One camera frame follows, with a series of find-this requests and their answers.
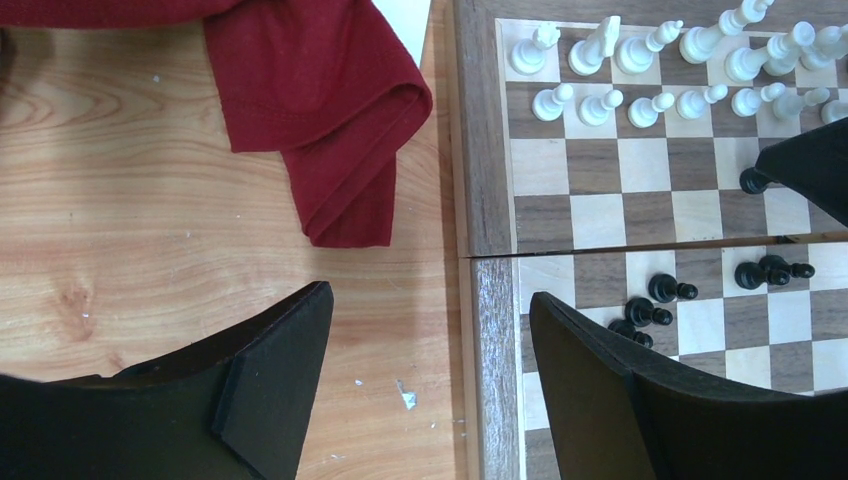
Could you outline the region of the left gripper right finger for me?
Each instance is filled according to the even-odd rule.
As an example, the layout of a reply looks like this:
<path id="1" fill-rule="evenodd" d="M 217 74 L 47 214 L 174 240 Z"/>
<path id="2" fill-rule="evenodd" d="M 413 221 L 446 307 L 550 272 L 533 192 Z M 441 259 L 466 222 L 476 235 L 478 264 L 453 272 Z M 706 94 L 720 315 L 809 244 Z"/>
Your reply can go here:
<path id="1" fill-rule="evenodd" d="M 547 292 L 529 309 L 564 479 L 843 479 L 847 395 L 746 385 L 672 360 Z"/>

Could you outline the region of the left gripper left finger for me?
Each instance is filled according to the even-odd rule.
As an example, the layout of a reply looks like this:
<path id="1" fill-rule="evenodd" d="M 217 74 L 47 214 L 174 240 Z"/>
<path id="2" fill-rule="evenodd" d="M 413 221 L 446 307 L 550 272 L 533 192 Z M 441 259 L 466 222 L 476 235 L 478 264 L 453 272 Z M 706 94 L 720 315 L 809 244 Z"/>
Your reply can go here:
<path id="1" fill-rule="evenodd" d="M 329 283 L 110 377 L 1 379 L 5 479 L 292 479 L 325 358 Z"/>

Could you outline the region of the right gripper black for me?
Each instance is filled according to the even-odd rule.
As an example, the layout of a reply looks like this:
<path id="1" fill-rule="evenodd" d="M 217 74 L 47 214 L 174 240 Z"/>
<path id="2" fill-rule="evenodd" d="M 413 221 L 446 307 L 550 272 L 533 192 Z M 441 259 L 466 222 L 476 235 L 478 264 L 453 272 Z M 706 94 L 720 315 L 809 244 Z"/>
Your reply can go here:
<path id="1" fill-rule="evenodd" d="M 800 193 L 841 224 L 847 223 L 845 118 L 764 148 L 755 170 Z"/>

